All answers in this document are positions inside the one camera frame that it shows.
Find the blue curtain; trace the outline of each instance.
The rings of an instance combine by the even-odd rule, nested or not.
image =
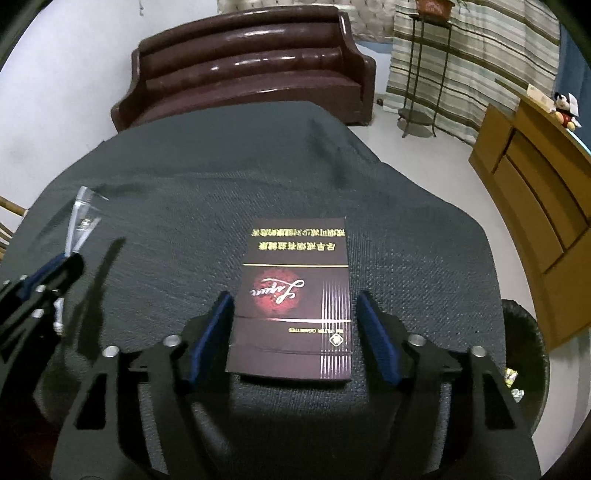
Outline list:
[[[560,25],[560,63],[556,91],[565,95],[570,92],[579,101],[579,122],[582,127],[574,133],[591,148],[591,69],[563,25]]]

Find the dark brown box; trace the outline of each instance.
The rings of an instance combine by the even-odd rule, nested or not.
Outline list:
[[[348,380],[350,326],[344,219],[256,220],[226,370]]]

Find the curtain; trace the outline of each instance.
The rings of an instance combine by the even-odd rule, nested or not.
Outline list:
[[[404,103],[413,32],[408,14],[415,13],[414,0],[395,2],[394,40],[384,99],[384,109],[389,111],[397,111]],[[538,0],[462,2],[453,8],[450,22],[452,43],[437,113],[438,128],[473,144],[490,103],[505,111],[516,109],[517,98],[495,83],[497,78],[522,89],[531,83],[546,95],[553,93],[560,26],[544,4]],[[446,29],[425,25],[415,108],[429,115],[437,103],[446,44]],[[415,45],[415,66],[417,57]]]
[[[556,77],[556,91],[572,93],[579,103],[581,128],[575,134],[588,148],[591,147],[591,69],[581,51],[563,25],[560,26],[560,64]]]
[[[217,0],[221,14],[279,5],[333,5],[349,14],[356,40],[390,43],[394,35],[396,0]]]

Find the dark tablecloth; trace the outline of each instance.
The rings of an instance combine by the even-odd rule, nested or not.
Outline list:
[[[81,185],[110,200],[66,299],[64,341],[37,388],[52,421],[63,421],[102,348],[146,348],[180,332],[221,290],[237,291],[253,218],[346,217],[352,301],[367,288],[409,330],[447,348],[483,345],[504,365],[501,298],[482,228],[311,103],[193,112],[102,143],[41,194],[0,279],[63,250]],[[380,384],[355,327],[353,344],[352,380],[342,388],[224,383],[221,362],[194,409],[225,476],[358,480],[375,469],[399,398]],[[165,470],[145,389],[142,411],[153,464]]]

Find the tiled floor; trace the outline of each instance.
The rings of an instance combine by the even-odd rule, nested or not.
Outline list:
[[[215,0],[103,0],[100,6],[54,0],[0,72],[0,194],[29,207],[56,175],[115,135],[109,110],[129,86],[129,53],[138,42],[216,13]],[[384,65],[378,68],[379,88],[385,85]],[[421,128],[415,133],[424,133]],[[491,245],[501,296],[533,314],[511,237],[467,161],[471,148],[442,132],[402,139],[397,116],[377,106],[371,126],[352,129],[383,162],[478,221]],[[0,211],[0,221],[14,228],[19,219]],[[543,470],[589,411],[589,356],[588,336],[551,355],[550,396],[534,435]]]

